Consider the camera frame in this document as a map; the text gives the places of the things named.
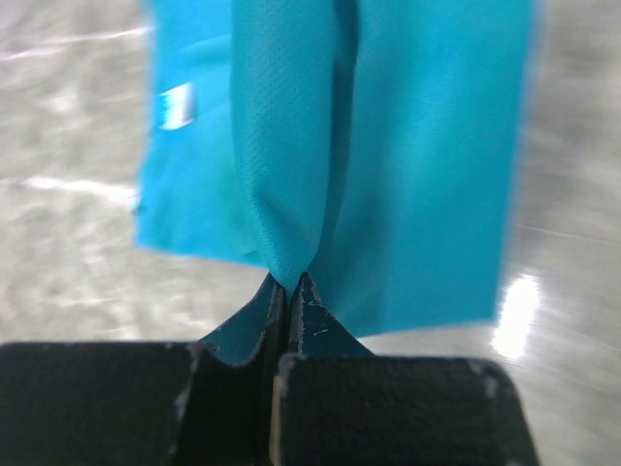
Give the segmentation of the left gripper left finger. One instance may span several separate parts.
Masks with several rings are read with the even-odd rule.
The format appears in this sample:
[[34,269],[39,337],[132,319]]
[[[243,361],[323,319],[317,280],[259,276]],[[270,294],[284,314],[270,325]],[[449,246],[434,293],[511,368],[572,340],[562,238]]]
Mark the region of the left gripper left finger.
[[5,465],[266,465],[284,292],[195,342],[1,348]]

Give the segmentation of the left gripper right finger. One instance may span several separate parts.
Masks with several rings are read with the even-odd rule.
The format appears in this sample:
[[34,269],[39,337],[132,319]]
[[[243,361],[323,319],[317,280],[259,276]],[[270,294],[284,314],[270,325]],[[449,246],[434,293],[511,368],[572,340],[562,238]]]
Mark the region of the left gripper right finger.
[[536,465],[508,373],[475,357],[379,356],[336,320],[311,276],[278,364],[280,465]]

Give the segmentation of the teal t shirt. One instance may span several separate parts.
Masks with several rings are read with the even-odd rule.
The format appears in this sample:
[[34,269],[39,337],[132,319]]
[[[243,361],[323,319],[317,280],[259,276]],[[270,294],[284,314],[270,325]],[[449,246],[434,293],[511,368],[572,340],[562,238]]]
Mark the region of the teal t shirt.
[[149,1],[144,248],[313,277],[354,335],[489,320],[530,1]]

